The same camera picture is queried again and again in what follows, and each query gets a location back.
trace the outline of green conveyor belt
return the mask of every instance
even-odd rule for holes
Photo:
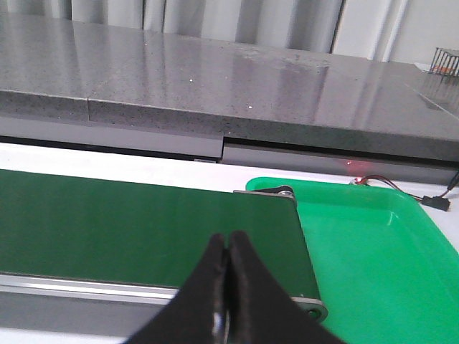
[[[289,199],[0,170],[1,273],[178,288],[234,230],[291,296],[319,298]]]

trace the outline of granite countertop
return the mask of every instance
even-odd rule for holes
[[[413,65],[41,16],[0,14],[1,119],[459,163],[459,83]]]

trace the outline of electrical connector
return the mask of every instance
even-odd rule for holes
[[[424,196],[422,197],[421,204],[424,204],[425,206],[431,206],[432,208],[436,208],[439,210],[447,211],[450,208],[451,202],[449,199],[444,199],[443,197],[439,196]]]

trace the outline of white table surface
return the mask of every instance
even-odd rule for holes
[[[243,190],[250,179],[259,176],[333,183],[349,183],[352,179],[348,176],[124,156],[8,143],[0,143],[0,168],[227,192]],[[405,191],[419,196],[435,196],[445,190],[444,186],[438,185],[406,182],[397,184]],[[422,207],[438,225],[450,243],[459,251],[459,230],[457,225],[459,224],[459,187],[453,190],[448,195],[448,198],[452,202],[448,212],[426,206]],[[1,343],[106,344],[121,343],[123,339],[0,328]]]

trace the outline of wire basket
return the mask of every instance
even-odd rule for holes
[[[437,48],[429,73],[442,77],[459,77],[459,50]]]

